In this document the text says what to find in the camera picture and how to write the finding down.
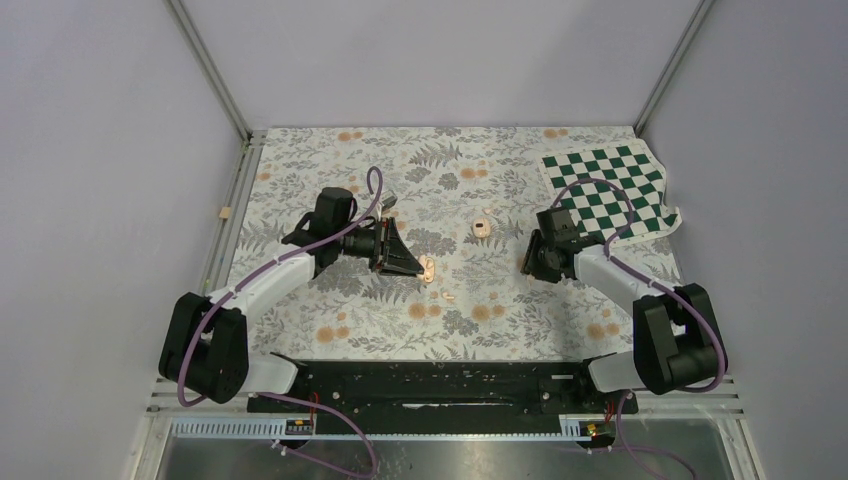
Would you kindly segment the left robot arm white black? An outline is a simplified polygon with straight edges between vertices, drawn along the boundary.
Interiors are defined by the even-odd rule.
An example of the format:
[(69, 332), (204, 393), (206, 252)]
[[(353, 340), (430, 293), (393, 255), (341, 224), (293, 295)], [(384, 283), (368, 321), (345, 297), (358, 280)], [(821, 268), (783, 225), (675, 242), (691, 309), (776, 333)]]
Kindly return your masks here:
[(273, 259), (233, 286), (207, 296), (188, 292), (174, 307), (158, 363), (159, 374), (183, 392), (225, 404), (239, 393), (271, 393), (288, 411), (309, 401), (310, 385), (297, 364), (282, 354), (259, 355), (248, 348), (250, 325), (296, 288), (307, 284), (339, 257), (363, 258), (383, 276), (424, 279), (428, 262), (404, 245), (392, 217), (373, 204), (353, 220), (352, 192), (327, 187)]

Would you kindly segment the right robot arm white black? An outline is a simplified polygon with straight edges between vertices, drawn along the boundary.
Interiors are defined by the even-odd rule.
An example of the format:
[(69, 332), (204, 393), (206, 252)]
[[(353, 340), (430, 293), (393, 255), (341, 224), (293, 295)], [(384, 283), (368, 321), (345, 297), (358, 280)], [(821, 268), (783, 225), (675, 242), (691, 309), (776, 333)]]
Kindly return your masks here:
[(628, 352), (588, 362), (573, 386), (575, 402), (597, 412), (625, 389), (709, 391), (728, 369), (711, 298), (697, 283), (671, 285), (613, 256), (596, 235), (582, 235), (565, 207), (536, 215), (521, 271), (548, 282), (579, 281), (613, 301), (632, 318)]

